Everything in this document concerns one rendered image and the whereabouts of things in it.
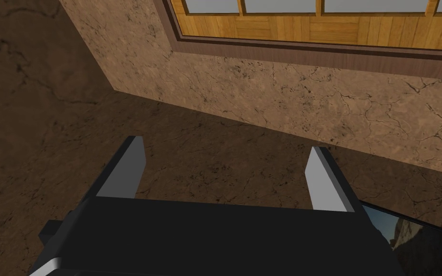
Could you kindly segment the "wooden door with glass panes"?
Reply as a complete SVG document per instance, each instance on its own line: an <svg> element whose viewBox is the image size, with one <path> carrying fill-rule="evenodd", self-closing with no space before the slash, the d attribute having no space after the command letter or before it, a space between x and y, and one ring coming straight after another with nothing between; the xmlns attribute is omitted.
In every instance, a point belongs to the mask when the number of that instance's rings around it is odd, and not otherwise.
<svg viewBox="0 0 442 276"><path fill-rule="evenodd" d="M186 36L442 50L440 0L426 0L417 14L329 14L325 0L310 0L314 13L248 13L247 0L234 0L235 12L208 14L169 1Z"/></svg>

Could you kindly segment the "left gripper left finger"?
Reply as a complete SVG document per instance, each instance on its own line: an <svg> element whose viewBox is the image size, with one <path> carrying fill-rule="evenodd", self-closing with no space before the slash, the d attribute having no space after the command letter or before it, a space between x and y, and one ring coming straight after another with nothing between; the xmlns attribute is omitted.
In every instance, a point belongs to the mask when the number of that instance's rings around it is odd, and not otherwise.
<svg viewBox="0 0 442 276"><path fill-rule="evenodd" d="M86 192L86 198L134 198L145 165L143 137L128 136Z"/></svg>

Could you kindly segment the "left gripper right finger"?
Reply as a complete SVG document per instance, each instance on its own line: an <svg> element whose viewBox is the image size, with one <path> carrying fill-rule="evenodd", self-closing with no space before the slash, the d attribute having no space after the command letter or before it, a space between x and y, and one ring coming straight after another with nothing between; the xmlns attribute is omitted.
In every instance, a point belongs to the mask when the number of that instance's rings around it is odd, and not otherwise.
<svg viewBox="0 0 442 276"><path fill-rule="evenodd" d="M311 148L304 173L314 210L354 212L321 147Z"/></svg>

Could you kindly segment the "dark framed picture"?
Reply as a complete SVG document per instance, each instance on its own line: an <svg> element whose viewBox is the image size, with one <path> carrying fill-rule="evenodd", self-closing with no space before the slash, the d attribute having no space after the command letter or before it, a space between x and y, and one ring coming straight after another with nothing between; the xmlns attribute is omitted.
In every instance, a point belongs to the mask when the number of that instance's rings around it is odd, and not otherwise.
<svg viewBox="0 0 442 276"><path fill-rule="evenodd" d="M442 228L362 202L406 276L442 276Z"/></svg>

